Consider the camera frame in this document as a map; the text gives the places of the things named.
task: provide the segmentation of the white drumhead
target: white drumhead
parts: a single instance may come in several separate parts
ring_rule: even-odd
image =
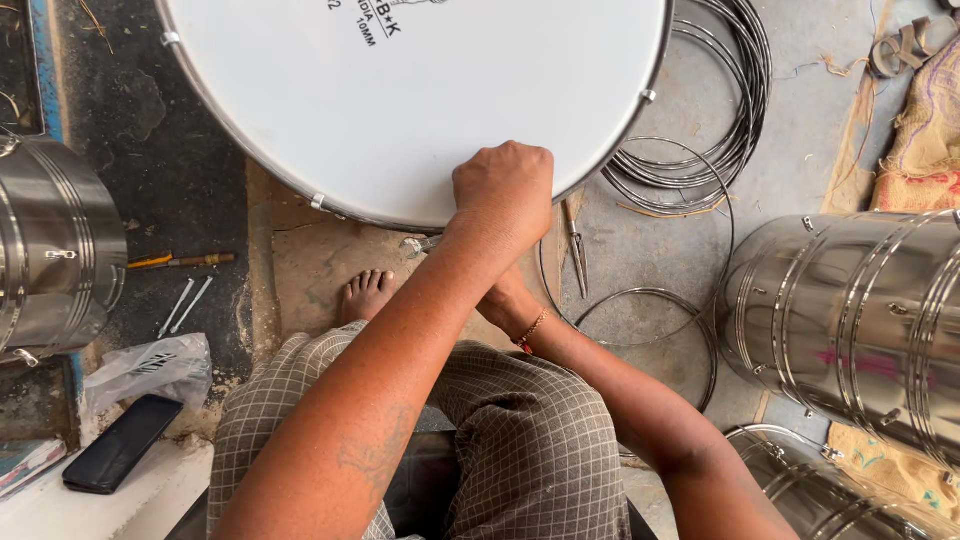
[[[508,139],[554,194],[613,150],[656,73],[668,0],[157,0],[207,105],[300,194],[443,227],[450,173]]]

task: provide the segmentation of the drum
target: drum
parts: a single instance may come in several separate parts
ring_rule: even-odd
[[[778,426],[727,438],[801,540],[952,540],[960,528],[833,461],[836,451]]]
[[[0,135],[0,362],[93,341],[126,270],[123,223],[90,167],[50,137]]]
[[[960,471],[960,219],[784,217],[733,257],[721,351],[747,380]]]
[[[673,0],[156,0],[191,84],[236,141],[310,201],[441,230],[482,147],[550,149],[559,199],[628,134]]]

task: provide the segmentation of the stainless steel drum shell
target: stainless steel drum shell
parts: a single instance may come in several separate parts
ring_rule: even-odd
[[[0,156],[0,349],[44,357],[83,347],[123,289],[117,209],[52,138],[0,135]]]
[[[727,435],[750,473],[801,540],[946,540],[953,522],[834,464],[837,453],[777,426]]]
[[[742,377],[960,465],[960,218],[785,217],[737,248],[717,304]]]

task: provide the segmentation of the smartphone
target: smartphone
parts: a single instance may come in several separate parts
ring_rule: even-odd
[[[183,404],[148,394],[133,402],[63,471],[73,491],[111,495],[183,410]]]

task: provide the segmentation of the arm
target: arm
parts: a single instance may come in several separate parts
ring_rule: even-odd
[[[473,308],[550,227],[553,158],[507,143],[454,172],[444,240],[307,391],[214,538],[359,538]]]
[[[512,268],[478,309],[517,339],[542,306]],[[547,317],[527,344],[603,396],[617,439],[662,478],[681,538],[797,538],[723,434],[673,390],[556,316]]]

